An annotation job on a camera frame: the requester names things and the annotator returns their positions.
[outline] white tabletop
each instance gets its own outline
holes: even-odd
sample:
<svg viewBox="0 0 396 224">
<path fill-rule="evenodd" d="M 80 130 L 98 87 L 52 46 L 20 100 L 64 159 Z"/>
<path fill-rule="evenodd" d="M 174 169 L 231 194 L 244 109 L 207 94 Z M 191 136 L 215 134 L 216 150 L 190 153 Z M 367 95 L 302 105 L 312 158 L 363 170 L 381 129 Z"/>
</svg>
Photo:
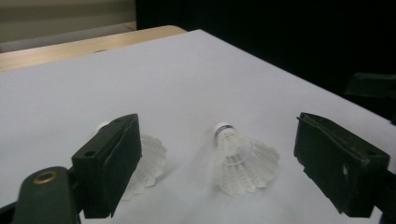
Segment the white tabletop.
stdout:
<svg viewBox="0 0 396 224">
<path fill-rule="evenodd" d="M 396 127 L 372 112 L 203 31 L 0 73 L 0 206 L 22 180 L 71 156 L 104 120 L 139 115 L 169 162 L 157 185 L 83 223 L 378 223 L 339 215 L 293 156 L 301 112 L 340 124 L 388 152 Z M 273 146 L 280 170 L 266 189 L 229 197 L 213 181 L 212 128 L 228 121 Z"/>
</svg>

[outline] wooden surface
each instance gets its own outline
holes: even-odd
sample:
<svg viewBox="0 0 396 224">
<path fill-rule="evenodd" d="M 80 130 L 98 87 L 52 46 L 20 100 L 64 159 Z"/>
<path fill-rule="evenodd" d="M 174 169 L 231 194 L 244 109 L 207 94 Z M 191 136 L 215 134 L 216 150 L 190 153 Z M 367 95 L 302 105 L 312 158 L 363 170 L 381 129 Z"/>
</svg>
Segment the wooden surface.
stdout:
<svg viewBox="0 0 396 224">
<path fill-rule="evenodd" d="M 133 31 L 119 35 L 109 35 L 65 44 L 24 49 L 0 54 L 0 72 L 30 65 L 49 63 L 61 59 L 115 49 L 153 39 L 178 35 L 186 31 L 176 26 L 161 26 L 147 30 Z"/>
</svg>

